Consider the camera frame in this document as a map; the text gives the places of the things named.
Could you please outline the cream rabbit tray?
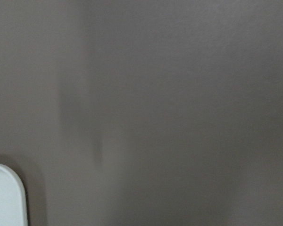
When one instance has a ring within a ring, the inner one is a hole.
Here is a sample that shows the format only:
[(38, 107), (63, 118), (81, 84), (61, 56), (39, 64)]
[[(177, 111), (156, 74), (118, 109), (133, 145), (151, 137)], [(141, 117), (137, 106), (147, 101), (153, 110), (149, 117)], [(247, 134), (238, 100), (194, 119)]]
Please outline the cream rabbit tray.
[(24, 185), (16, 172), (0, 164), (0, 226), (28, 226)]

